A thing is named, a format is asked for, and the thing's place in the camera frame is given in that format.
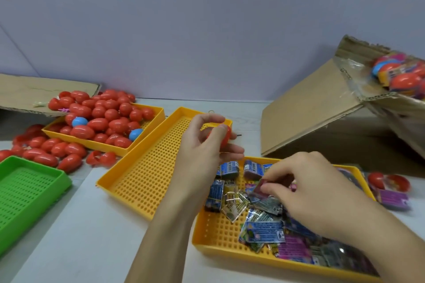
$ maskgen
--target white table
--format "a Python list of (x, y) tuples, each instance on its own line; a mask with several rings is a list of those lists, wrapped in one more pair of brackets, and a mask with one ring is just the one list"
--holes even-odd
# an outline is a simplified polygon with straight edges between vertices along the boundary
[[(214, 110), (234, 121), (242, 136), (236, 143), (250, 156), (260, 156), (261, 111), (267, 103), (142, 100), (161, 106), (169, 115), (178, 106)], [(147, 229), (148, 222), (109, 198), (95, 182), (105, 172), (93, 169), (40, 241), (13, 283), (123, 282)], [(425, 238), (425, 180), (411, 178), (413, 210), (397, 216)], [(326, 277), (211, 258), (189, 243), (184, 282), (339, 282)]]

